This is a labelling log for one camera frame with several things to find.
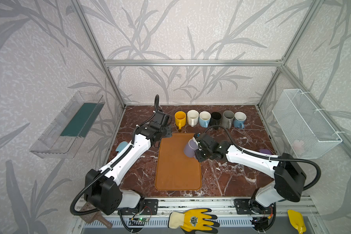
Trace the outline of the purple mug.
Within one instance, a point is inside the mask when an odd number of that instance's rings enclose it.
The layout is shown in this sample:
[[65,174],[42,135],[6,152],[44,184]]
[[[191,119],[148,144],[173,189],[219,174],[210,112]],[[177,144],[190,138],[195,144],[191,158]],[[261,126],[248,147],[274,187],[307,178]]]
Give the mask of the purple mug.
[[188,143],[185,145],[183,153],[185,156],[189,158],[196,158],[196,150],[198,149],[197,143],[194,141],[194,139],[190,139]]

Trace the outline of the yellow mug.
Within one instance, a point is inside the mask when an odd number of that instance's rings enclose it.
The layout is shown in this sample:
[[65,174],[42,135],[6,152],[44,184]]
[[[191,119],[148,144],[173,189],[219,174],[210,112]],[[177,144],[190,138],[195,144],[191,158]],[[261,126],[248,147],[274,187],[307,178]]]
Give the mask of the yellow mug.
[[175,113],[175,124],[179,130],[186,125],[187,115],[183,111],[178,111]]

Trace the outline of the black mug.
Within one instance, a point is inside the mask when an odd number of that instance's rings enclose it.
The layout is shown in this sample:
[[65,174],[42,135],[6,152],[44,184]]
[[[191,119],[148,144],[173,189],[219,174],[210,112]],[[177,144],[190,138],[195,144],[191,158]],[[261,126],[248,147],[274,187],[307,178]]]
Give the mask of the black mug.
[[220,125],[222,115],[219,112],[212,112],[210,126]]

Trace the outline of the light blue mug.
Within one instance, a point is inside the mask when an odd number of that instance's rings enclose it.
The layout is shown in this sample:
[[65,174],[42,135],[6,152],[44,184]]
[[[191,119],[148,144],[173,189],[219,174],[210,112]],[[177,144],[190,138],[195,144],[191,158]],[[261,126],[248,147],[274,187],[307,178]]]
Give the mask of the light blue mug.
[[203,128],[207,128],[209,126],[211,120],[211,114],[207,111],[202,111],[199,114],[199,124]]

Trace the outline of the white mug with lettering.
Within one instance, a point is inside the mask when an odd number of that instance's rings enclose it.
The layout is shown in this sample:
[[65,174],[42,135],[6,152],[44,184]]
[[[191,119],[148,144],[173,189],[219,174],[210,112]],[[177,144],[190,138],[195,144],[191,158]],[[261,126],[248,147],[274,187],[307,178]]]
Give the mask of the white mug with lettering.
[[191,127],[197,126],[199,121],[199,112],[196,110],[190,110],[187,112],[187,123]]

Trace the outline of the grey mug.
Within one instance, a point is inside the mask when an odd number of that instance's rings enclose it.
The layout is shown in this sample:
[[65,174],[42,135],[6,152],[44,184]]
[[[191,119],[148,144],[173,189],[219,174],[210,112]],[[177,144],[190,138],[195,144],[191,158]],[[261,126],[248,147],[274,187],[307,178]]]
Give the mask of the grey mug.
[[222,119],[220,124],[226,129],[230,129],[233,125],[234,119],[235,119],[235,113],[230,110],[226,110],[222,114]]

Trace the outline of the teal dotted mug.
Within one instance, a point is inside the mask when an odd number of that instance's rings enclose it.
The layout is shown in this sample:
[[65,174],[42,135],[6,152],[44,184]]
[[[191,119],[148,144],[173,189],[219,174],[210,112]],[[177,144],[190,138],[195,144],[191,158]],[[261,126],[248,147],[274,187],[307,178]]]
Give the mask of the teal dotted mug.
[[247,116],[243,112],[236,112],[235,119],[234,119],[234,127],[239,129],[244,129],[245,127],[244,123],[246,119],[247,119]]

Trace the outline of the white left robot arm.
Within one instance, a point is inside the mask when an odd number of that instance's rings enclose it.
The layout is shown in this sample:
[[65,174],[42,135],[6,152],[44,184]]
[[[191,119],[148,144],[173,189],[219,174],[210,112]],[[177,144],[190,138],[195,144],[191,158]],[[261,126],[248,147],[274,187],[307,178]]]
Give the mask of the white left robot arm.
[[95,212],[106,215],[122,209],[141,212],[144,197],[132,190],[122,190],[120,184],[126,173],[146,151],[163,138],[171,137],[171,117],[160,109],[160,97],[155,96],[152,116],[137,125],[131,141],[109,163],[99,170],[90,170],[85,177],[85,187],[70,205],[72,215],[82,216]]

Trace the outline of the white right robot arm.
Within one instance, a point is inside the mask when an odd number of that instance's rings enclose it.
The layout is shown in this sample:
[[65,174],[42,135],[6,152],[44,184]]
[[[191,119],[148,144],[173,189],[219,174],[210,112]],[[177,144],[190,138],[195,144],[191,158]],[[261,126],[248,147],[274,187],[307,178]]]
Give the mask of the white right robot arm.
[[268,185],[254,191],[248,201],[248,209],[255,214],[264,212],[276,202],[299,202],[303,191],[315,186],[321,178],[320,166],[305,159],[295,159],[290,154],[268,155],[243,148],[235,142],[230,132],[223,128],[228,141],[216,141],[206,131],[196,133],[192,142],[196,145],[196,159],[225,160],[230,163],[260,171],[273,179]]

